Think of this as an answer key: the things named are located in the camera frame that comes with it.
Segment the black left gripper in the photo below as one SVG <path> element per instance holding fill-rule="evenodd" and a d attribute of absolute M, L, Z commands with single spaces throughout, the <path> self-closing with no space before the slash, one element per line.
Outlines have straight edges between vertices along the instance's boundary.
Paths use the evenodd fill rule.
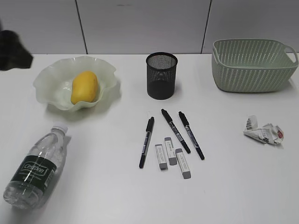
<path fill-rule="evenodd" d="M 19 36 L 11 30 L 0 32 L 0 70 L 29 69 L 33 56 L 25 49 Z"/>

